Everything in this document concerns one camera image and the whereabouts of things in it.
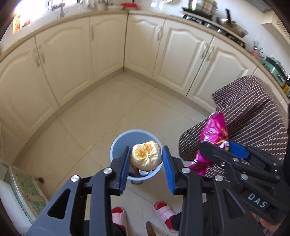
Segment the foot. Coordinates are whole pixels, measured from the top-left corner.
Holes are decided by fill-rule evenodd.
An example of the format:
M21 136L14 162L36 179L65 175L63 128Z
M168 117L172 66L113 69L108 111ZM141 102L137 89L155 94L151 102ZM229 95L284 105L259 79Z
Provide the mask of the foot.
M165 223L166 227L171 232L175 232L174 228L171 225L171 219L175 215L171 208L165 202L156 202L153 205L155 213L158 218Z
M122 207L115 207L112 209L113 223L119 225L127 233L127 217L126 211Z

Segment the cooking pot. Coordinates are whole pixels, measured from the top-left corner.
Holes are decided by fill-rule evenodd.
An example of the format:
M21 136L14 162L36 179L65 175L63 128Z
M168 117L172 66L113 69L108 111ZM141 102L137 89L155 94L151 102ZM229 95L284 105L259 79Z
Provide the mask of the cooking pot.
M188 8L212 18L218 6L214 0L189 0Z
M227 19L220 19L217 17L216 21L218 24L239 35L241 38L249 34L243 27L239 26L235 21L231 21L231 13L229 9L226 9L226 13L228 17Z

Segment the cabinet handle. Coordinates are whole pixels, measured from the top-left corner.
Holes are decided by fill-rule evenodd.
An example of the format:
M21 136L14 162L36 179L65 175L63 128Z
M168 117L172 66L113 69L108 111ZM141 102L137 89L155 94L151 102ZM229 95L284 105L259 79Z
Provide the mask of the cabinet handle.
M94 26L91 26L91 37L92 37L92 41L94 41L95 38L95 32L94 32Z
M211 48L209 50L209 55L207 56L207 59L206 59L207 61L209 61L211 59L211 54L212 54L214 48L215 48L214 46L211 46Z
M203 48L203 53L201 54L201 58L204 58L205 57L205 53L207 52L208 47L209 47L209 44L206 43L205 46L204 46L204 48Z
M37 67L40 67L40 62L39 62L39 58L38 58L38 54L37 54L36 49L33 49L33 57L34 57L34 60L37 64Z
M161 39L161 37L162 37L162 29L163 29L163 27L162 26L160 26L159 27L159 30L158 30L158 34L157 34L157 40L159 41L160 39Z
M44 52L42 50L41 44L39 45L38 49L39 49L40 56L42 57L42 63L44 64L45 63L45 57L44 57Z

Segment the tile floor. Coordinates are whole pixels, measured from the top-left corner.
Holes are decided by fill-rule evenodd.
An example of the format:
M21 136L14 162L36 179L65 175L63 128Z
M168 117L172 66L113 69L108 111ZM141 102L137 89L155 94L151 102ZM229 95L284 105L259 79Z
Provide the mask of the tile floor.
M15 163L26 173L43 177L41 188L51 199L72 175L87 177L109 166L111 144L122 132L147 130L179 157L179 136L205 118L174 96L124 72L67 109ZM166 201L176 213L181 209L182 197L171 195L163 168L141 185L128 182L124 194L111 199L112 207L126 209L129 235L146 236L147 221L157 235L173 235L152 210L157 201Z

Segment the cabinet door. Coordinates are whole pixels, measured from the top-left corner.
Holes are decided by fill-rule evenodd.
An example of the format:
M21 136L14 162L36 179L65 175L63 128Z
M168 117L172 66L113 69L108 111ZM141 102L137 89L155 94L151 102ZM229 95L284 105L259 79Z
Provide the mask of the cabinet door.
M213 92L246 75L252 75L257 66L241 52L220 39L214 38L187 97L213 112Z
M253 73L253 75L257 76L260 80L262 80L263 82L265 82L266 84L269 85L269 87L271 88L271 90L273 91L274 95L276 96L276 98L278 99L279 102L284 101L284 98L280 94L279 90L273 84L273 83L277 83L277 85L280 87L280 85L278 84L278 82L276 82L276 81L272 82L269 79L269 77L267 75L265 75L264 72L262 72L259 68L257 68L255 70L255 72Z
M213 36L166 20L153 79L186 96Z
M12 164L18 153L28 141L29 136L19 130L13 122L11 122L0 108L0 131L3 139L3 156L4 161Z
M90 18L91 48L95 81L124 66L127 15Z
M125 67L152 78L165 19L129 15Z
M94 82L89 18L60 24L36 35L47 80L63 105Z
M58 108L31 38L0 63L0 109L31 136Z

